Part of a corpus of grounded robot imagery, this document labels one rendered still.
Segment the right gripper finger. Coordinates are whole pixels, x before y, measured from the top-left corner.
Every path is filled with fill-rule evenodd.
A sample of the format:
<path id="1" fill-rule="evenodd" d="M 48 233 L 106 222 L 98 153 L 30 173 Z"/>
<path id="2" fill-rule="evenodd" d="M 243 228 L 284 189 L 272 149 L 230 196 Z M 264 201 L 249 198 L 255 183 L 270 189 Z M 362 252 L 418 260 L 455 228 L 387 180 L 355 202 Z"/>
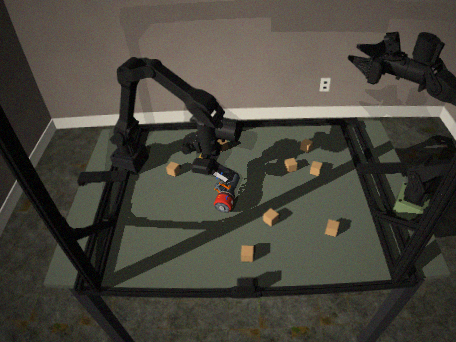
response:
<path id="1" fill-rule="evenodd" d="M 351 61 L 366 76 L 366 79 L 368 79 L 368 74 L 374 57 L 375 55 L 370 58 L 349 55 L 348 60 Z M 368 68 L 369 64 L 370 67 Z"/>
<path id="2" fill-rule="evenodd" d="M 360 51 L 362 51 L 363 53 L 367 54 L 370 57 L 375 55 L 375 58 L 378 58 L 378 57 L 380 58 L 380 52 L 381 52 L 383 43 L 384 43 L 384 40 L 378 44 L 357 44 L 356 48 L 359 49 Z"/>

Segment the tan wooden cube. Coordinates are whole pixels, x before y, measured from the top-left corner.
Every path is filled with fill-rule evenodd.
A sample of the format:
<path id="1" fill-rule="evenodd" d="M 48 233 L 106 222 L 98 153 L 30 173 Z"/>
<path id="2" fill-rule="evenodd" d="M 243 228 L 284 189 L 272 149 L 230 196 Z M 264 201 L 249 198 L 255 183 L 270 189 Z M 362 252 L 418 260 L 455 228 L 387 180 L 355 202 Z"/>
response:
<path id="1" fill-rule="evenodd" d="M 180 167 L 179 164 L 170 162 L 170 164 L 166 167 L 167 173 L 172 176 L 177 176 L 177 174 L 180 172 Z"/>
<path id="2" fill-rule="evenodd" d="M 271 208 L 263 214 L 263 221 L 269 226 L 273 226 L 278 221 L 278 218 L 279 214 Z"/>
<path id="3" fill-rule="evenodd" d="M 225 142 L 222 142 L 222 140 L 220 140 L 220 139 L 217 140 L 217 141 L 220 142 L 220 144 L 223 145 L 221 152 L 223 152 L 223 151 L 225 151 L 226 149 L 228 149 L 228 141 L 225 140 Z"/>
<path id="4" fill-rule="evenodd" d="M 253 262 L 253 246 L 242 246 L 241 262 Z"/>
<path id="5" fill-rule="evenodd" d="M 312 149 L 312 146 L 313 146 L 313 141 L 310 141 L 308 139 L 304 139 L 301 142 L 300 150 L 302 150 L 304 152 L 309 152 Z"/>
<path id="6" fill-rule="evenodd" d="M 328 220 L 327 228 L 326 228 L 326 235 L 336 237 L 337 230 L 338 230 L 339 222 L 334 220 Z"/>
<path id="7" fill-rule="evenodd" d="M 313 163 L 312 163 L 312 165 L 311 165 L 311 169 L 310 169 L 310 174 L 319 176 L 319 174 L 320 174 L 320 172 L 321 172 L 321 168 L 322 168 L 322 163 L 313 161 Z M 319 170 L 320 170 L 320 171 L 319 171 Z"/>
<path id="8" fill-rule="evenodd" d="M 293 171 L 297 171 L 297 162 L 295 161 L 294 158 L 291 158 L 291 159 L 286 159 L 285 160 L 285 168 L 287 170 L 287 172 L 293 172 Z"/>

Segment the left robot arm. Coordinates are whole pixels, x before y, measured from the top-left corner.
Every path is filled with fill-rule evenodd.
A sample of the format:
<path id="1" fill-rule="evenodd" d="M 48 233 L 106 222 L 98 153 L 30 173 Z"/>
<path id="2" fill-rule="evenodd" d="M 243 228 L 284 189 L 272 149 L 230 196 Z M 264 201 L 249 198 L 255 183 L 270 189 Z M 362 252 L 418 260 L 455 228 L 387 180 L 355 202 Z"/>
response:
<path id="1" fill-rule="evenodd" d="M 148 66 L 146 66 L 147 64 Z M 113 131 L 115 134 L 110 138 L 112 144 L 117 145 L 117 155 L 132 157 L 139 147 L 136 146 L 132 136 L 138 129 L 139 123 L 134 118 L 134 107 L 137 84 L 144 78 L 154 79 L 184 102 L 187 110 L 193 115 L 190 121 L 197 123 L 200 138 L 210 139 L 216 135 L 220 139 L 238 142 L 242 125 L 238 123 L 237 119 L 223 117 L 225 111 L 213 95 L 192 87 L 162 65 L 158 59 L 131 57 L 117 69 L 117 80 L 121 85 L 120 113 Z M 214 110 L 216 113 L 212 117 L 211 114 Z M 184 139 L 184 145 L 181 144 L 183 154 L 190 154 L 194 151 L 201 153 L 196 138 L 198 135 Z"/>

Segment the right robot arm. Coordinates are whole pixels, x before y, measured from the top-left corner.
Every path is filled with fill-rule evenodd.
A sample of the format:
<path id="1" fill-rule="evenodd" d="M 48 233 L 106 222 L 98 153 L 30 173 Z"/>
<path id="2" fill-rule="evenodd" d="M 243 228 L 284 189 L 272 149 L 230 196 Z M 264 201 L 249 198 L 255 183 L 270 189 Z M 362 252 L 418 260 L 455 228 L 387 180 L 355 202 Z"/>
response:
<path id="1" fill-rule="evenodd" d="M 386 33 L 384 43 L 384 60 L 403 59 L 401 55 L 405 55 L 405 52 L 401 51 L 399 32 Z M 409 62 L 404 79 L 420 84 L 418 92 L 427 89 L 430 96 L 456 106 L 456 77 L 439 58 L 444 45 L 445 43 L 432 33 L 419 33 L 412 53 L 413 59 Z M 437 72 L 434 74 L 435 70 Z M 403 200 L 423 207 L 431 184 L 437 176 L 445 175 L 451 161 L 452 158 L 435 160 L 432 155 L 420 156 L 407 170 L 408 184 Z"/>

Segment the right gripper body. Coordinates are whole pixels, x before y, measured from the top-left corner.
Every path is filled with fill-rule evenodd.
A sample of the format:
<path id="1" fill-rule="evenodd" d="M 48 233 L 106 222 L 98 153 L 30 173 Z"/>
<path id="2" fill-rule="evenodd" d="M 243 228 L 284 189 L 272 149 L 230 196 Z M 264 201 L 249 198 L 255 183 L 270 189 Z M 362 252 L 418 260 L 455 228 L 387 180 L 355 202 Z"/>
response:
<path id="1" fill-rule="evenodd" d="M 397 61 L 397 60 L 384 60 L 383 61 L 383 54 L 386 54 L 386 49 L 385 49 L 385 43 L 382 45 L 382 49 L 380 52 L 380 58 L 375 58 L 374 61 L 371 64 L 371 69 L 368 74 L 368 80 L 367 83 L 370 84 L 377 84 L 381 78 L 382 75 L 385 75 L 385 73 L 391 74 L 396 76 L 395 79 L 399 80 L 400 78 L 404 79 L 409 61 L 411 58 L 408 58 L 408 54 L 405 54 L 403 59 Z M 383 67 L 383 65 L 385 65 Z M 383 74 L 381 74 L 381 71 L 383 71 Z"/>

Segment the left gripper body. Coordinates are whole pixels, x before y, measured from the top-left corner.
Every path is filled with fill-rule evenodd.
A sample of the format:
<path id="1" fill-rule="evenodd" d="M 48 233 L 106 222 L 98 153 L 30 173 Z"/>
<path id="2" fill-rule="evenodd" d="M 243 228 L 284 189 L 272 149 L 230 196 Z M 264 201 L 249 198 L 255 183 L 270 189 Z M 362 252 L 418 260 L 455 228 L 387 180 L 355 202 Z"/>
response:
<path id="1" fill-rule="evenodd" d="M 203 139 L 200 138 L 199 135 L 197 137 L 197 142 L 199 142 L 200 149 L 201 149 L 201 158 L 195 158 L 192 165 L 191 171 L 193 173 L 205 174 L 210 175 L 213 167 L 213 154 L 217 153 L 217 150 L 220 146 L 220 142 L 217 141 L 216 135 L 210 139 Z M 225 142 L 224 139 L 220 139 L 222 142 Z"/>

